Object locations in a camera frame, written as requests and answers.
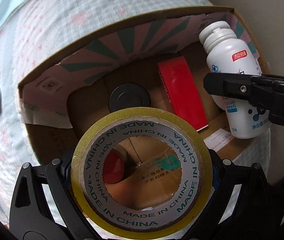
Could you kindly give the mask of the white vitamin bottle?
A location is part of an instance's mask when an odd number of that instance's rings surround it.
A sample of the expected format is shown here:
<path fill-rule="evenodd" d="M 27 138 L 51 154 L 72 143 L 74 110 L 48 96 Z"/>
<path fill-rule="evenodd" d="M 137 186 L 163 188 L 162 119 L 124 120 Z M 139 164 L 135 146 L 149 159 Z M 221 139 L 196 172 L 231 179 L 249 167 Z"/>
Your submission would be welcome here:
<path fill-rule="evenodd" d="M 223 101 L 232 136 L 238 139 L 260 136 L 271 124 L 268 111 L 249 99 L 250 79 L 261 74 L 249 46 L 237 38 L 225 21 L 204 28 L 199 40 L 208 55 L 211 72 L 203 85 L 214 101 Z"/>

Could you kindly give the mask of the yellow tape roll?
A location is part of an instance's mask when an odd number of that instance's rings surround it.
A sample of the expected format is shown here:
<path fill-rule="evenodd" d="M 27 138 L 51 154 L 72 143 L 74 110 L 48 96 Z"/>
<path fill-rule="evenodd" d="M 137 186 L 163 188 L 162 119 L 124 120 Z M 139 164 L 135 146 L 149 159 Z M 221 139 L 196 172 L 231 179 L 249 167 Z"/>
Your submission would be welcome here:
<path fill-rule="evenodd" d="M 103 182 L 112 148 L 127 152 L 123 179 Z M 204 209 L 213 167 L 197 131 L 156 108 L 111 113 L 93 124 L 71 161 L 71 185 L 82 212 L 98 227 L 125 238 L 155 239 L 177 233 Z"/>

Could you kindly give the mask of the pink red box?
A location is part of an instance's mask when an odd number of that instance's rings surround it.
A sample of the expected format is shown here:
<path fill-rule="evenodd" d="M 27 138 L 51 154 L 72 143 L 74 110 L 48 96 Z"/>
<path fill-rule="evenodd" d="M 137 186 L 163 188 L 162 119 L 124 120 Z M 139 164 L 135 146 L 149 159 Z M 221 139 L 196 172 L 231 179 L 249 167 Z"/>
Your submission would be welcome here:
<path fill-rule="evenodd" d="M 188 122 L 196 131 L 209 122 L 193 75 L 184 57 L 158 63 L 159 75 L 175 115 Z"/>

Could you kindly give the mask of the red lid jar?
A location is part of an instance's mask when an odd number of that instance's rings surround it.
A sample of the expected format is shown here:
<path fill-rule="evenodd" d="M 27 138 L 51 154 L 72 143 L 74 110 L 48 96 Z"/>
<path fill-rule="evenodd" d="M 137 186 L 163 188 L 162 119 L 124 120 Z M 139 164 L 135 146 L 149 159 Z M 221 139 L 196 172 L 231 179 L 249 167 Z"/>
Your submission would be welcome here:
<path fill-rule="evenodd" d="M 105 184 L 115 184 L 123 179 L 126 159 L 127 152 L 121 145 L 110 150 L 103 164 L 103 182 Z"/>

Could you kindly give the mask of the black lid jar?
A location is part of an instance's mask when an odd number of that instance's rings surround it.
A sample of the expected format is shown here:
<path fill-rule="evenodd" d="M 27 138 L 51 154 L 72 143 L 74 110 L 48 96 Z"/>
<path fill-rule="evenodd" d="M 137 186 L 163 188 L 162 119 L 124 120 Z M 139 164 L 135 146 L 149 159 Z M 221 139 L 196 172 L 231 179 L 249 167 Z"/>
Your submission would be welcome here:
<path fill-rule="evenodd" d="M 109 97 L 110 112 L 132 107 L 150 107 L 151 97 L 148 91 L 136 83 L 124 83 L 116 87 Z"/>

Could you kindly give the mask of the pink cardboard box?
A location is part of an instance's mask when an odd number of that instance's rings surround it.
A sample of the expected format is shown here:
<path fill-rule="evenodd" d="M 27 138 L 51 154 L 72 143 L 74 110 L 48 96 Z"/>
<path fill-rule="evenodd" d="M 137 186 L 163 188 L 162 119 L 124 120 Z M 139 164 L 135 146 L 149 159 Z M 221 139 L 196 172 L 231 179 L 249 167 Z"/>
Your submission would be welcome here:
<path fill-rule="evenodd" d="M 239 13 L 229 7 L 160 9 L 114 20 L 83 35 L 35 67 L 18 86 L 23 118 L 39 163 L 74 148 L 87 129 L 111 113 L 111 92 L 124 83 L 143 86 L 151 106 L 173 112 L 158 63 L 184 57 L 201 96 L 209 125 L 202 135 L 227 128 L 223 106 L 203 88 L 209 69 L 198 39 L 209 24 L 226 21 L 246 42 L 260 70 L 269 67 Z"/>

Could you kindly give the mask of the blue floral bedsheet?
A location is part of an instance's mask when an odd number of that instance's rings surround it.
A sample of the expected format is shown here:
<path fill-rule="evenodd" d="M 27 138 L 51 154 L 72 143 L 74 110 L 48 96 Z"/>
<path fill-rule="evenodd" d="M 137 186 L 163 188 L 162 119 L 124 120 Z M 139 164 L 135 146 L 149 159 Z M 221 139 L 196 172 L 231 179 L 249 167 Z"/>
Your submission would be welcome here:
<path fill-rule="evenodd" d="M 10 232 L 9 215 L 22 165 L 26 162 L 32 166 L 46 165 L 39 163 L 30 143 L 22 116 L 19 83 L 56 52 L 114 20 L 192 6 L 214 5 L 208 0 L 26 0 L 8 16 L 0 27 L 0 229 L 4 239 L 17 239 Z M 227 125 L 207 135 L 197 131 L 208 151 L 214 150 L 224 161 L 269 138 L 267 129 L 260 136 L 238 139 L 232 136 L 228 119 Z M 49 186 L 44 184 L 43 190 L 55 222 L 64 225 Z M 71 185 L 71 165 L 68 190 L 81 214 L 100 236 L 100 231 L 105 230 L 94 224 L 76 201 Z"/>

